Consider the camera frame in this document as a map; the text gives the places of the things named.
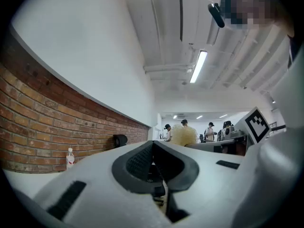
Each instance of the plastic bottle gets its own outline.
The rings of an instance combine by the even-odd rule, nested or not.
[[[71,168],[74,165],[74,155],[72,153],[73,149],[72,148],[68,148],[68,155],[66,156],[66,169]]]

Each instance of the black and white square pattern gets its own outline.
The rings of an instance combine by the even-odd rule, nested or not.
[[[269,131],[269,126],[258,110],[255,110],[248,118],[245,119],[256,142],[259,143]]]

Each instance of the white t-shirt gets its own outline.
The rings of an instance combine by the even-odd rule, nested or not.
[[[212,133],[212,135],[207,135],[207,136],[206,136],[206,139],[207,139],[207,140],[214,141],[213,129],[212,129],[212,128],[207,128],[205,134],[208,134],[208,133]]]
[[[171,130],[167,132],[167,140],[171,138]]]

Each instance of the brick wall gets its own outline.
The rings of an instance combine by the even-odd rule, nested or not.
[[[147,140],[148,127],[82,96],[7,35],[0,55],[0,160],[4,169],[64,171],[68,148],[73,148],[78,162],[112,149],[113,134],[125,134],[128,143],[136,143]]]

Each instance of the fluorescent light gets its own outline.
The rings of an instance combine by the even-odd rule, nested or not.
[[[192,74],[190,83],[195,83],[196,79],[198,78],[198,76],[200,74],[200,70],[203,67],[203,64],[206,60],[207,54],[208,54],[208,52],[206,52],[206,51],[201,51],[199,53],[199,59],[198,59],[198,62],[196,63],[195,70]]]

